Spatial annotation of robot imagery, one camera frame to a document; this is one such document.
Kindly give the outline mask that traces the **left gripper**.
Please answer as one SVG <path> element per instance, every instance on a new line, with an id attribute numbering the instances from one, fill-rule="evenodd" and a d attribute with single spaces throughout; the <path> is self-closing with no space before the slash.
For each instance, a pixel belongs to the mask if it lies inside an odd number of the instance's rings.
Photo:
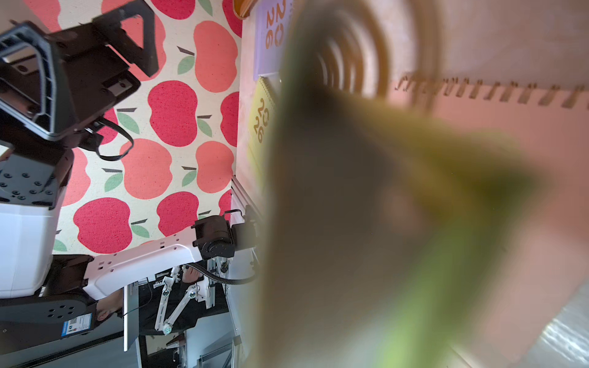
<path id="1" fill-rule="evenodd" d="M 122 28 L 142 19 L 143 45 Z M 153 10 L 128 2 L 92 19 L 94 27 L 47 34 L 30 21 L 1 34 L 1 144 L 97 147 L 104 114 L 138 90 L 130 72 L 159 68 Z"/>

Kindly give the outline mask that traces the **green calendar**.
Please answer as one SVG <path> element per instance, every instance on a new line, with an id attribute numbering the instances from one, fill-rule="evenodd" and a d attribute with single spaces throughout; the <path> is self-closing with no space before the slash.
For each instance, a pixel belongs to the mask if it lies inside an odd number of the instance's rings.
<path id="1" fill-rule="evenodd" d="M 533 170 L 387 99 L 363 1 L 306 1 L 283 59 L 265 178 L 253 367 L 440 367 L 469 331 Z"/>
<path id="2" fill-rule="evenodd" d="M 275 116 L 275 93 L 266 77 L 260 77 L 248 117 L 248 161 L 254 173 L 256 185 L 263 187 L 268 162 L 267 147 Z"/>

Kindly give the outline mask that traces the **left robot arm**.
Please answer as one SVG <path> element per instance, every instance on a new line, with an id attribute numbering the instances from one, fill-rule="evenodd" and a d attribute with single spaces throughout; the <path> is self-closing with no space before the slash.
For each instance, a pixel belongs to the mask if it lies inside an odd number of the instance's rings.
<path id="1" fill-rule="evenodd" d="M 242 23 L 230 1 L 24 1 L 1 32 L 1 353 L 169 299 L 108 302 L 233 254 Z"/>

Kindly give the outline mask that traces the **wooden tiered shelf rack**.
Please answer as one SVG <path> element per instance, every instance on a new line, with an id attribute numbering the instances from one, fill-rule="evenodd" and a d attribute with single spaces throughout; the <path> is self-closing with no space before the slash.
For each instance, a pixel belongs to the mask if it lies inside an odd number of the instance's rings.
<path id="1" fill-rule="evenodd" d="M 233 11 L 236 17 L 246 19 L 256 5 L 257 0 L 233 0 Z"/>

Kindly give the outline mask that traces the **purple calendar near shelf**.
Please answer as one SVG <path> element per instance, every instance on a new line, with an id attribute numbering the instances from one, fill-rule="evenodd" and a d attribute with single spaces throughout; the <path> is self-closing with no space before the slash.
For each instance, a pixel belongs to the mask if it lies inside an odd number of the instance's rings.
<path id="1" fill-rule="evenodd" d="M 279 72 L 293 15 L 291 0 L 260 1 L 256 11 L 254 80 Z"/>

